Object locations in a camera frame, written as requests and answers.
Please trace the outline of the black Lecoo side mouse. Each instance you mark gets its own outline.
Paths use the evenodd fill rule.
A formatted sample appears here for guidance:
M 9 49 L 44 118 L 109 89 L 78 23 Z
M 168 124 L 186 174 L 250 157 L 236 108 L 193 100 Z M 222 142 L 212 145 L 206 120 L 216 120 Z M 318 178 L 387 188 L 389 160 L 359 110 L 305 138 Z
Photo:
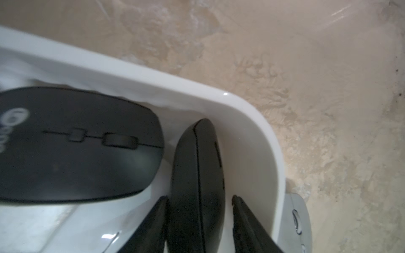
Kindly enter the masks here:
M 225 219 L 225 180 L 209 119 L 189 126 L 174 155 L 167 245 L 171 253 L 216 253 Z

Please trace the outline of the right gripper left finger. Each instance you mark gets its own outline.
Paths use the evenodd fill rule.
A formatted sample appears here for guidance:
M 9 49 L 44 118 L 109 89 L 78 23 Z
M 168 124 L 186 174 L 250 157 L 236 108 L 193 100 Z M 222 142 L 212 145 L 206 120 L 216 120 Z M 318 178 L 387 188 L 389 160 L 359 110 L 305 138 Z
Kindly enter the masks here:
M 162 196 L 118 253 L 163 253 L 167 221 L 168 197 Z

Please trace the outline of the grey mouse with buttons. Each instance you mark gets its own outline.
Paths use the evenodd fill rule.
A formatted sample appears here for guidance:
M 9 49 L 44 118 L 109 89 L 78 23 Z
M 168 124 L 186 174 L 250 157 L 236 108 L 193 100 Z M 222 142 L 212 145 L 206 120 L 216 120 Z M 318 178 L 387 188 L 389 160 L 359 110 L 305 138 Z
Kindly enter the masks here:
M 312 229 L 304 199 L 298 194 L 286 194 L 277 244 L 284 253 L 311 253 Z

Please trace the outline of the white plastic storage box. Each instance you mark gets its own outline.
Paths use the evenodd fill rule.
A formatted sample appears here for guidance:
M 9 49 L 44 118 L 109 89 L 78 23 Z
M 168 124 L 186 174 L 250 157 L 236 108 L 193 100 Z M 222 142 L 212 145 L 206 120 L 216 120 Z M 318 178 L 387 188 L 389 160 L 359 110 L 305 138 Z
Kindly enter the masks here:
M 24 87 L 87 91 L 149 108 L 161 124 L 165 142 L 162 161 L 171 164 L 171 171 L 182 134 L 195 122 L 209 119 L 215 127 L 225 180 L 225 219 L 217 253 L 235 253 L 234 195 L 245 201 L 277 242 L 285 191 L 283 157 L 272 128 L 245 100 L 147 67 L 1 27 L 1 93 Z M 171 177 L 169 194 L 164 195 L 168 203 Z M 1 204 L 82 205 L 105 201 L 23 203 L 1 199 Z M 170 253 L 167 241 L 164 253 Z

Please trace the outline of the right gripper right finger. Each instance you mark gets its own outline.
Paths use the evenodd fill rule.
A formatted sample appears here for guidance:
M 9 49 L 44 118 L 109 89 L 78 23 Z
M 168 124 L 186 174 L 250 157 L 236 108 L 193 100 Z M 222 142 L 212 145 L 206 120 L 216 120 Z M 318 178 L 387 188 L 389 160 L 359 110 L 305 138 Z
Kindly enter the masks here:
M 245 201 L 234 195 L 233 239 L 236 253 L 282 253 Z

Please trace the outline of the white ribbed mouse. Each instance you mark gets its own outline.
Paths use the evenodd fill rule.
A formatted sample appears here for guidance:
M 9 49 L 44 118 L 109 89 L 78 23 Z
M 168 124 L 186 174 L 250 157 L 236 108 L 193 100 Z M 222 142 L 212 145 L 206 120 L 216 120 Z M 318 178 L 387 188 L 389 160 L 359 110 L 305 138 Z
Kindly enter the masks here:
M 82 205 L 1 204 L 2 253 L 115 253 L 157 200 L 169 194 L 171 164 L 163 160 L 151 185 L 118 200 Z

